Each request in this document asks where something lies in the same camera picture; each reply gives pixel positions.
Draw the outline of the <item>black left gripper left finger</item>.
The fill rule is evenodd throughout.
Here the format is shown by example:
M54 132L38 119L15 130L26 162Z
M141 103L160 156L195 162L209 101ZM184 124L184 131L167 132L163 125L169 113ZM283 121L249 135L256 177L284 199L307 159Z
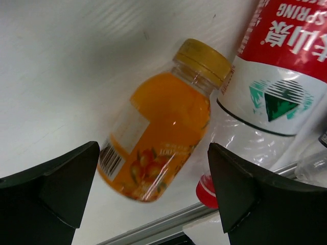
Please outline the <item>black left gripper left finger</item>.
M80 228L100 147L90 141L1 178L1 244L71 244Z

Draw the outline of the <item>red label water bottle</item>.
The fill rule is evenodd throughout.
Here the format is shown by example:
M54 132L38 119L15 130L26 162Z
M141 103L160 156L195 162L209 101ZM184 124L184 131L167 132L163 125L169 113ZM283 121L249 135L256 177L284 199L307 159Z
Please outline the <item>red label water bottle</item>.
M199 201L218 208L207 150L271 170L326 94L326 1L260 1L212 101Z

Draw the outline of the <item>orange juice bottle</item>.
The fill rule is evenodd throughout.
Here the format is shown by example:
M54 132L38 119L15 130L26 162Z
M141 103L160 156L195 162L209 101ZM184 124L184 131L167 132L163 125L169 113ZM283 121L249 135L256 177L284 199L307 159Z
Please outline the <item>orange juice bottle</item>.
M211 94L231 71L218 51L184 41L167 67L142 82L124 105L101 147L98 171L119 194L158 200L211 119Z

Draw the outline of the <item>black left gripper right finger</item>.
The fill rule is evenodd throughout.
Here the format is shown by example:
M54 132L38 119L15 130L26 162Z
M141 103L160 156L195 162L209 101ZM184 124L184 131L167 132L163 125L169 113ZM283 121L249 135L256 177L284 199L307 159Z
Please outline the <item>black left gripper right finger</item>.
M326 189L283 177L211 143L208 161L231 244L326 244Z

